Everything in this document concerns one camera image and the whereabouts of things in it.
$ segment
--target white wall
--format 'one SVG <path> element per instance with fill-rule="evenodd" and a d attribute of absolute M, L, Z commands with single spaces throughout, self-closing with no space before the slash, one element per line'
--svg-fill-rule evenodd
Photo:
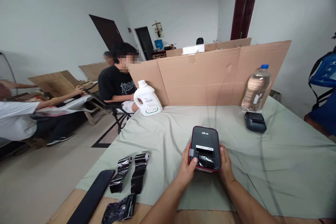
<path fill-rule="evenodd" d="M 16 80 L 103 61 L 105 43 L 89 14 L 114 20 L 125 42 L 136 46 L 119 0 L 0 0 L 0 51 Z"/>
<path fill-rule="evenodd" d="M 336 0 L 255 0 L 248 36 L 252 44 L 293 40 L 273 89 L 303 118 L 316 102 L 308 76 L 317 59 L 331 51 Z M 328 89 L 316 87 L 319 94 Z"/>
<path fill-rule="evenodd" d="M 196 44 L 199 37 L 207 43 L 217 38 L 219 0 L 121 0 L 125 7 L 132 33 L 134 28 L 147 26 L 155 48 L 156 35 L 152 25 L 161 22 L 167 43 L 177 48 Z"/>
<path fill-rule="evenodd" d="M 217 40 L 230 40 L 236 0 L 219 0 Z"/>

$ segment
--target white plastic bottle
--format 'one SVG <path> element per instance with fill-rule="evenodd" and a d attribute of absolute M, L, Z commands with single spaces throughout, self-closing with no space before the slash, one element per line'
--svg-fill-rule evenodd
<path fill-rule="evenodd" d="M 267 69 L 268 64 L 263 64 L 260 70 L 250 77 L 245 97 L 241 103 L 243 110 L 257 112 L 260 109 L 265 93 L 271 85 L 271 74 Z"/>
<path fill-rule="evenodd" d="M 139 88 L 134 93 L 134 102 L 139 107 L 141 114 L 152 116 L 162 111 L 161 103 L 154 93 L 154 88 L 148 86 L 144 80 L 139 80 Z"/>

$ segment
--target black t-shirt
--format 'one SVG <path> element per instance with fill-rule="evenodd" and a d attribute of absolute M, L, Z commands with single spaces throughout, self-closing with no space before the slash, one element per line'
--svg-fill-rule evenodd
<path fill-rule="evenodd" d="M 116 66 L 105 68 L 98 77 L 101 100 L 111 100 L 114 95 L 131 95 L 136 86 L 129 73 L 120 72 Z"/>

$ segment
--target black thermal printer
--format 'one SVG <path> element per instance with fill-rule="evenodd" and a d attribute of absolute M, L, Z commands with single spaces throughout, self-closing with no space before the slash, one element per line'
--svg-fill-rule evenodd
<path fill-rule="evenodd" d="M 218 132 L 215 129 L 195 126 L 192 130 L 189 162 L 197 157 L 196 170 L 217 172 L 221 168 L 221 151 Z"/>

